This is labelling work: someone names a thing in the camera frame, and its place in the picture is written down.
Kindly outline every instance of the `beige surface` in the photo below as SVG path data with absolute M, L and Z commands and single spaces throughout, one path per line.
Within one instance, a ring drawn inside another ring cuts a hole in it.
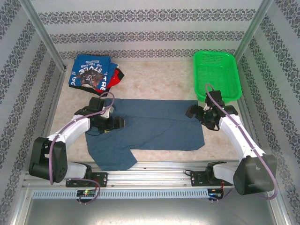
M 67 124 L 74 113 L 88 105 L 92 96 L 83 90 L 68 86 L 72 64 L 66 78 L 52 124 L 51 134 Z M 116 98 L 195 100 L 193 63 L 174 62 L 120 62 L 124 73 L 122 81 L 111 88 Z M 205 146 L 195 151 L 132 150 L 137 161 L 192 161 L 237 159 L 229 139 L 222 131 L 210 131 L 203 127 Z M 93 161 L 84 134 L 67 151 L 68 161 Z

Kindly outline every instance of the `green plastic tray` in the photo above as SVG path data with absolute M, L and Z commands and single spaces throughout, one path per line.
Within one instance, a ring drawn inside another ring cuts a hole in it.
M 238 100 L 242 95 L 240 78 L 233 55 L 226 52 L 199 51 L 194 54 L 195 92 L 198 100 L 205 101 L 205 84 L 220 90 L 223 101 Z

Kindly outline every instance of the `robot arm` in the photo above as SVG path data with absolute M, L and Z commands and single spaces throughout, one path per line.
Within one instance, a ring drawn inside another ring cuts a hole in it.
M 272 191 L 274 184 L 270 175 L 262 165 L 257 155 L 253 152 L 253 149 L 249 146 L 239 127 L 244 131 L 247 138 L 254 146 L 254 149 L 266 162 L 274 176 L 276 174 L 277 167 L 276 158 L 273 155 L 266 155 L 265 152 L 256 145 L 249 133 L 243 127 L 234 107 L 232 105 L 225 106 L 219 90 L 211 91 L 209 93 L 214 100 L 238 123 L 237 126 L 228 116 L 216 107 L 208 96 L 205 101 L 208 110 L 205 110 L 200 106 L 193 105 L 188 108 L 186 115 L 192 118 L 195 114 L 195 117 L 210 130 L 223 130 L 235 148 L 240 163 L 238 167 L 233 167 L 222 162 L 208 164 L 208 170 L 212 171 L 212 173 L 208 175 L 209 177 L 207 177 L 207 179 L 219 179 L 234 184 L 240 195 Z
M 74 121 L 74 123 L 68 126 L 56 139 L 52 151 L 52 174 L 54 182 L 59 183 L 63 179 L 70 178 L 90 179 L 91 168 L 89 165 L 67 161 L 67 149 L 81 134 L 88 131 L 91 127 L 97 128 L 99 133 L 104 133 L 125 126 L 122 118 L 110 117 L 110 113 L 113 112 L 112 107 L 101 115 L 79 120 L 82 116 L 104 110 L 104 104 L 104 100 L 93 97 L 90 100 L 89 106 L 78 110 L 71 119 L 71 122 Z M 49 158 L 47 155 L 49 154 L 52 141 L 60 133 L 58 131 L 47 138 L 38 137 L 34 141 L 29 167 L 30 175 L 49 180 Z

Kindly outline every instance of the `patterned wallpaper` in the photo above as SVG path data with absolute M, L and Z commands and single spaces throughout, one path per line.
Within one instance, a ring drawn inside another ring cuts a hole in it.
M 274 1 L 238 63 L 256 138 L 278 160 L 292 224 L 300 224 L 299 14 L 299 2 Z
M 234 53 L 262 0 L 33 0 L 63 60 L 182 60 L 198 50 Z
M 60 72 L 18 0 L 0 1 L 0 225 L 9 222 L 32 140 L 40 136 Z

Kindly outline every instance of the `gray metal floor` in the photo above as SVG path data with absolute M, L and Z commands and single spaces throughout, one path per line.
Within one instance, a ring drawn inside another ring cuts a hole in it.
M 219 204 L 207 199 L 33 199 L 26 225 L 273 225 L 270 203 L 233 193 Z

